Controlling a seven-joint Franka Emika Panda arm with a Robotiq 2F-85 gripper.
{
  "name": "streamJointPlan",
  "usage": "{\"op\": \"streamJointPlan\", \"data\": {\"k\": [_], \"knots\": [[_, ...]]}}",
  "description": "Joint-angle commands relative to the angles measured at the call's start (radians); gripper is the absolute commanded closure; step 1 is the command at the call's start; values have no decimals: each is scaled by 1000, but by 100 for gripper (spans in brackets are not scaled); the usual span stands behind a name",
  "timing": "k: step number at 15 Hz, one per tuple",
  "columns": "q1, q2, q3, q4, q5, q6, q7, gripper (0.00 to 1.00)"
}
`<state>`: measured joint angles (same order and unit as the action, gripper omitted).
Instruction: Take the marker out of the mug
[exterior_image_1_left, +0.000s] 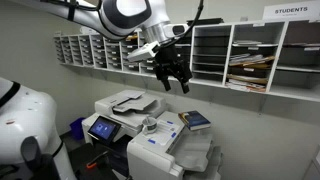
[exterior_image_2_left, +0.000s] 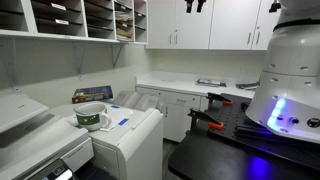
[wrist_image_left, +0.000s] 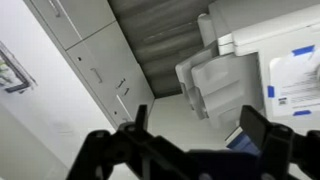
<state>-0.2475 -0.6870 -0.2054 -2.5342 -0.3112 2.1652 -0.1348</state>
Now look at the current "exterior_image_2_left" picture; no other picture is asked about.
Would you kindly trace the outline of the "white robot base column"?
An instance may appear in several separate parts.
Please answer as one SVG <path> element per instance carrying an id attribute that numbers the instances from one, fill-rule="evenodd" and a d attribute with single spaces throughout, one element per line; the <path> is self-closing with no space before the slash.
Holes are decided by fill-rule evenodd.
<path id="1" fill-rule="evenodd" d="M 246 116 L 272 133 L 320 143 L 320 0 L 278 0 L 279 20 L 268 43 Z"/>

